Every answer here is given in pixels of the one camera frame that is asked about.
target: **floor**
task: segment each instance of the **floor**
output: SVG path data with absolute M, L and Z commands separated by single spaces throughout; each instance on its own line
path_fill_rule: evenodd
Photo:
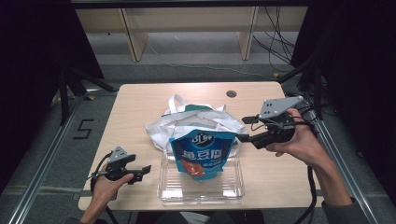
M 285 33 L 284 38 L 295 42 L 298 33 Z M 264 45 L 289 56 L 279 42 L 273 42 L 266 33 L 255 34 Z M 248 61 L 243 61 L 235 33 L 166 33 L 150 34 L 143 57 L 132 62 L 126 37 L 123 34 L 88 34 L 106 82 L 119 86 L 123 83 L 159 81 L 217 81 L 217 80 L 273 80 L 292 67 L 284 60 L 268 53 L 253 41 Z M 285 92 L 296 93 L 298 76 L 283 84 Z M 26 153 L 20 167 L 9 181 L 0 198 L 0 223 L 63 223 L 68 217 L 80 217 L 78 196 L 91 168 L 116 93 L 94 91 L 97 87 L 85 83 L 92 98 L 74 97 L 70 93 L 72 116 L 60 127 L 59 96 L 49 109 L 48 118 L 37 134 L 32 149 Z M 325 100 L 331 101 L 326 94 Z M 330 106 L 322 110 L 321 141 L 331 149 L 331 156 L 344 171 L 346 184 L 352 195 L 357 195 L 373 223 L 396 223 L 396 209 L 376 180 L 364 158 L 356 154 L 356 146 L 340 118 Z M 92 129 L 85 140 L 78 127 L 85 120 L 85 128 Z M 39 179 L 36 186 L 33 180 Z M 36 187 L 37 194 L 25 201 L 26 190 Z M 303 208 L 262 210 L 266 223 L 291 223 Z M 119 223 L 134 223 L 136 213 L 115 211 Z M 326 223 L 318 209 L 312 223 Z

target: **gray floor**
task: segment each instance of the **gray floor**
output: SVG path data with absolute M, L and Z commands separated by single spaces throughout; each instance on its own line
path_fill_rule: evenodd
M 271 39 L 264 33 L 256 36 L 267 46 Z M 295 41 L 297 33 L 285 33 Z M 188 81 L 268 81 L 273 80 L 276 69 L 288 71 L 274 55 L 252 43 L 248 61 L 242 61 L 235 33 L 177 33 L 150 34 L 141 62 L 133 63 L 126 37 L 123 34 L 91 34 L 89 39 L 106 82 L 113 86 L 123 83 L 188 82 Z M 280 45 L 274 49 L 283 52 Z M 284 83 L 285 92 L 297 92 L 298 77 Z M 89 90 L 97 89 L 86 83 Z M 76 113 L 70 120 L 50 169 L 45 173 L 24 223 L 63 223 L 68 217 L 80 217 L 78 194 L 87 179 L 95 150 L 98 147 L 116 93 L 93 91 L 93 100 L 72 98 Z M 0 199 L 0 223 L 8 223 L 21 197 L 34 179 L 41 161 L 51 147 L 60 126 L 61 110 L 58 97 L 49 109 L 32 148 L 9 181 Z M 372 209 L 377 223 L 396 223 L 396 209 L 376 180 L 364 158 L 357 150 L 342 121 L 330 107 L 323 109 L 324 123 L 337 145 L 346 166 Z M 84 128 L 92 129 L 87 139 L 76 139 L 82 134 L 78 126 L 84 119 Z M 293 223 L 303 208 L 262 210 L 266 223 Z M 136 213 L 114 212 L 119 223 L 134 223 Z M 106 214 L 103 219 L 109 220 Z M 326 223 L 321 209 L 317 209 L 313 223 Z

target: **wooden table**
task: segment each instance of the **wooden table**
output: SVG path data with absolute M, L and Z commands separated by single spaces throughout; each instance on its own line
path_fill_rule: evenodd
M 227 91 L 235 91 L 230 98 Z M 127 169 L 141 169 L 151 164 L 151 172 L 142 182 L 123 186 L 113 210 L 210 210 L 210 209 L 257 209 L 280 207 L 307 207 L 311 194 L 306 175 L 306 165 L 290 155 L 277 158 L 265 149 L 258 150 L 244 143 L 239 154 L 245 196 L 240 203 L 163 205 L 157 197 L 163 153 L 151 142 L 146 125 L 156 120 L 168 108 L 168 99 L 181 95 L 188 104 L 226 105 L 226 111 L 237 119 L 254 116 L 261 111 L 264 99 L 284 97 L 276 82 L 221 82 L 221 83 L 171 83 L 128 84 L 120 88 L 111 111 L 101 143 L 93 160 L 94 171 L 99 161 L 115 147 L 120 146 L 136 160 Z M 89 190 L 89 181 L 84 189 Z M 79 208 L 85 210 L 90 196 L 82 196 Z

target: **black cable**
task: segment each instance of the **black cable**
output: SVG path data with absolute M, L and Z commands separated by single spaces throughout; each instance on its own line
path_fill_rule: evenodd
M 305 122 L 309 122 L 308 119 L 305 119 L 303 116 L 300 117 L 291 117 L 292 119 L 302 119 Z
M 273 46 L 273 44 L 274 44 L 274 38 L 275 38 L 275 33 L 274 33 L 274 36 L 273 36 L 273 39 L 272 39 L 272 41 L 271 41 L 271 45 L 270 45 L 270 49 L 272 49 L 272 46 Z M 272 65 L 272 63 L 271 63 L 271 53 L 270 54 L 268 54 L 268 61 L 269 61 L 269 63 L 270 63 L 270 65 L 271 65 L 271 67 L 272 68 L 274 68 L 274 66 Z M 288 72 L 288 71 L 282 71 L 282 70 L 279 70 L 279 69 L 277 69 L 277 68 L 274 68 L 276 71 L 278 71 L 278 72 Z
M 275 34 L 277 34 L 277 35 L 279 36 L 279 38 L 280 38 L 280 42 L 282 43 L 282 48 L 283 48 L 283 50 L 284 50 L 284 52 L 285 52 L 285 55 L 286 55 L 286 57 L 289 59 L 288 53 L 290 54 L 290 56 L 291 56 L 291 53 L 290 53 L 288 47 L 286 46 L 285 42 L 287 42 L 287 43 L 289 43 L 289 44 L 291 44 L 291 43 L 290 43 L 288 40 L 286 40 L 286 39 L 282 36 L 282 34 L 280 33 L 280 25 L 279 25 L 279 24 L 280 24 L 280 23 L 279 23 L 280 7 L 276 7 L 276 25 L 274 24 L 274 21 L 273 21 L 273 19 L 271 18 L 270 14 L 269 14 L 269 12 L 268 12 L 267 7 L 265 7 L 265 11 L 266 11 L 267 16 L 268 16 L 268 18 L 270 19 L 270 21 L 271 21 L 271 23 L 272 23 L 274 29 L 275 29 L 275 30 L 274 30 L 274 36 L 272 37 L 272 38 L 273 38 L 273 41 L 274 41 L 274 39 L 275 39 Z
M 311 105 L 306 105 L 306 106 L 297 108 L 297 110 L 300 112 L 302 109 L 307 109 L 307 108 L 311 108 L 311 107 L 312 107 Z
M 307 112 L 309 112 L 309 111 L 311 111 L 313 109 L 314 109 L 314 107 L 309 106 L 306 110 L 304 110 L 303 112 L 300 112 L 300 114 L 301 114 L 301 116 L 303 116 L 305 113 L 307 113 Z
M 113 153 L 113 151 L 111 151 L 110 153 L 106 154 L 100 161 L 98 166 L 96 167 L 96 170 L 94 173 L 92 173 L 92 179 L 91 179 L 91 193 L 93 194 L 93 189 L 95 188 L 95 184 L 96 184 L 96 180 L 98 178 L 98 172 L 100 167 L 102 166 L 102 163 L 105 161 L 105 159 L 109 158 L 111 156 L 111 153 Z M 106 212 L 108 214 L 108 216 L 110 217 L 111 221 L 114 224 L 118 224 L 119 222 L 116 220 L 116 218 L 114 217 L 113 213 L 111 212 L 110 208 L 108 206 L 106 206 Z
M 309 219 L 308 219 L 307 223 L 312 223 L 312 220 L 314 219 L 314 214 L 315 214 L 315 208 L 312 209 L 311 216 L 309 216 Z
M 253 125 L 255 124 L 255 123 L 257 123 L 257 122 L 259 122 L 260 120 L 267 120 L 267 121 L 270 121 L 271 123 L 269 123 L 269 124 L 262 124 L 262 125 L 260 125 L 259 127 L 256 127 L 256 128 L 253 128 Z M 250 125 L 250 130 L 251 131 L 257 131 L 258 129 L 260 129 L 261 127 L 265 127 L 265 126 L 268 126 L 268 125 L 273 125 L 273 126 L 280 126 L 280 124 L 279 123 L 277 123 L 277 122 L 275 122 L 275 121 L 273 121 L 273 120 L 271 120 L 271 119 L 261 119 L 261 118 L 257 118 L 257 119 L 255 119 L 252 123 L 251 123 L 251 125 Z
M 275 41 L 277 41 L 277 42 L 282 42 L 282 40 L 280 40 L 280 39 L 274 39 Z M 292 47 L 292 48 L 294 48 L 295 47 L 295 45 L 294 44 L 291 44 L 289 41 L 287 41 L 287 42 L 285 42 L 285 44 L 286 45 L 289 45 L 290 47 Z
M 297 219 L 296 222 L 294 222 L 295 224 L 302 223 L 309 214 L 311 214 L 311 216 L 313 216 L 315 205 L 317 204 L 317 188 L 316 188 L 316 185 L 315 185 L 315 180 L 314 180 L 314 176 L 313 176 L 312 167 L 308 166 L 307 167 L 307 172 L 308 172 L 309 188 L 311 188 L 312 201 L 311 201 L 311 204 L 309 204 L 309 207 L 300 216 L 300 218 Z
M 275 51 L 275 50 L 273 50 L 273 49 L 270 49 L 270 48 L 268 48 L 267 46 L 265 46 L 262 42 L 260 42 L 260 41 L 256 38 L 255 35 L 253 36 L 253 38 L 257 41 L 257 43 L 258 43 L 263 49 L 268 50 L 270 53 L 274 54 L 278 59 L 282 60 L 284 63 L 289 63 L 289 62 L 287 61 L 288 58 L 286 58 L 285 56 L 283 56 L 283 55 L 280 54 L 279 52 L 277 52 L 277 51 Z

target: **clear plastic container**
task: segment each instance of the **clear plastic container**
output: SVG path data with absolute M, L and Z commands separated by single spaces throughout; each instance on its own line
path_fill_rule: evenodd
M 229 158 L 215 178 L 197 181 L 179 172 L 175 161 L 163 155 L 157 194 L 165 205 L 240 203 L 245 188 L 239 158 Z

